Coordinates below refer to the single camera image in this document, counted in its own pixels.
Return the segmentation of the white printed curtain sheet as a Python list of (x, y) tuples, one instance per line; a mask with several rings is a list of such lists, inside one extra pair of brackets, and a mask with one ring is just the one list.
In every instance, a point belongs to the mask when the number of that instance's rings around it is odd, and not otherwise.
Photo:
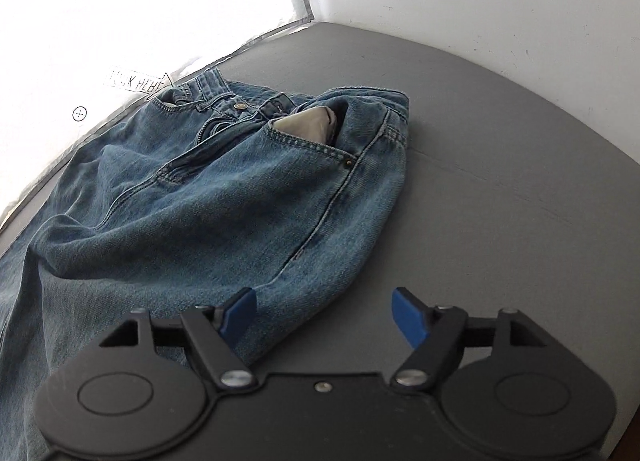
[(260, 36), (308, 0), (1, 0), (1, 214), (73, 145)]

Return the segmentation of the blue denim jeans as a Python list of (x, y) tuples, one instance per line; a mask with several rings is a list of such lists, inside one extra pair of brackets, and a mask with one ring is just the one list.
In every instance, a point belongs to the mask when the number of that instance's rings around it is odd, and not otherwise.
[(252, 363), (367, 262), (405, 181), (409, 99), (315, 96), (210, 69), (79, 147), (1, 259), (1, 455), (38, 460), (39, 385), (134, 308), (168, 318), (242, 288)]

